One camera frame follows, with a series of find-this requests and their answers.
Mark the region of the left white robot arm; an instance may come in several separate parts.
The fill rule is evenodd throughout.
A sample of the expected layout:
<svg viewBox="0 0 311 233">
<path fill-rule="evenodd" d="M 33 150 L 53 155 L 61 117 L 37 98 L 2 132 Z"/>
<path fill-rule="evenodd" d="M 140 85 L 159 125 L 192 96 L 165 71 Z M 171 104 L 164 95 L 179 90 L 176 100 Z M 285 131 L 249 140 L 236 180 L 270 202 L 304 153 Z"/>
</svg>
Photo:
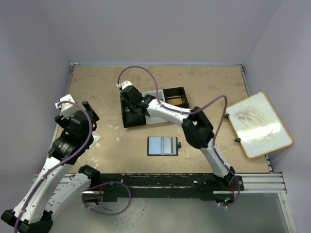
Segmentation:
<svg viewBox="0 0 311 233">
<path fill-rule="evenodd" d="M 63 131 L 53 142 L 28 193 L 14 209 L 4 211 L 1 216 L 16 233 L 48 233 L 69 199 L 89 188 L 92 178 L 99 174 L 88 166 L 85 172 L 77 173 L 71 182 L 56 190 L 71 167 L 93 144 L 92 133 L 99 117 L 87 101 L 79 106 L 72 99 L 62 99 L 55 106 L 61 110 L 55 122 Z"/>
</svg>

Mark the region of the clear plastic card sleeve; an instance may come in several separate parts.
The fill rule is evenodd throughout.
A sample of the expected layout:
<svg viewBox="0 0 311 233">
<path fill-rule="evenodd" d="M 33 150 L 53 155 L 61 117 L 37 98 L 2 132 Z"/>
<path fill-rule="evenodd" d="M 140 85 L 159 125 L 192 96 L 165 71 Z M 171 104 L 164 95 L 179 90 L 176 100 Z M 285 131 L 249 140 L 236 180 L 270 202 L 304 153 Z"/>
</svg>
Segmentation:
<svg viewBox="0 0 311 233">
<path fill-rule="evenodd" d="M 101 137 L 96 132 L 92 132 L 92 136 L 93 136 L 93 142 L 89 145 L 89 148 L 86 149 L 85 152 L 82 153 L 82 156 L 85 153 L 87 153 L 101 139 Z"/>
</svg>

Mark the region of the black and white organizer tray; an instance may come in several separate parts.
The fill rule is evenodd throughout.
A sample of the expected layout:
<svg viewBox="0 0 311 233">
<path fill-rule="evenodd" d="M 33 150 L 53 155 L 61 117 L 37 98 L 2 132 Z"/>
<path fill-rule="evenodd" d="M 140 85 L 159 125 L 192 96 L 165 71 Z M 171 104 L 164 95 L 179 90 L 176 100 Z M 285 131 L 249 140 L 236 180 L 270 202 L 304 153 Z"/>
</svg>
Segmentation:
<svg viewBox="0 0 311 233">
<path fill-rule="evenodd" d="M 120 96 L 121 117 L 124 128 L 146 125 L 146 117 L 160 118 L 162 121 L 171 122 L 178 126 L 182 126 L 185 119 L 187 119 L 191 114 L 190 108 L 181 108 L 168 104 L 166 102 L 158 100 L 155 96 L 149 94 L 143 97 L 145 99 L 145 114 L 139 115 L 137 113 L 131 113 Z"/>
</svg>

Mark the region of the black leather card holder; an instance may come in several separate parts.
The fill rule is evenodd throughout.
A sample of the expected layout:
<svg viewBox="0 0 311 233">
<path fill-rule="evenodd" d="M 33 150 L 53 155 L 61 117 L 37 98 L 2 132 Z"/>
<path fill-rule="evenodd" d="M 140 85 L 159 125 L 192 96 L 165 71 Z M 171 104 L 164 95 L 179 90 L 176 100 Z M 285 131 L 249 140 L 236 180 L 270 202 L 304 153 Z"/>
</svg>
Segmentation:
<svg viewBox="0 0 311 233">
<path fill-rule="evenodd" d="M 163 139 L 161 136 L 149 136 L 147 138 L 147 155 L 148 156 L 178 156 L 179 149 L 182 147 L 181 142 L 176 137 L 176 154 L 165 155 L 163 153 Z"/>
</svg>

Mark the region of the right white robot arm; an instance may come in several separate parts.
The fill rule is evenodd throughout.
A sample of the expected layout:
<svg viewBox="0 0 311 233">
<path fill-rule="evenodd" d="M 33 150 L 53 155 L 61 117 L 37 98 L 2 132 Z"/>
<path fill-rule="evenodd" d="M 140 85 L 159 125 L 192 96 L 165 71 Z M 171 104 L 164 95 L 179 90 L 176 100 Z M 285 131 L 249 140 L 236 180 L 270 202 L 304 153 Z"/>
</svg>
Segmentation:
<svg viewBox="0 0 311 233">
<path fill-rule="evenodd" d="M 217 180 L 231 185 L 235 179 L 233 167 L 226 161 L 216 145 L 216 132 L 205 113 L 198 107 L 181 108 L 157 100 L 151 95 L 143 96 L 131 84 L 119 84 L 120 96 L 130 111 L 148 117 L 157 117 L 182 128 L 188 144 L 202 152 L 209 162 Z"/>
</svg>

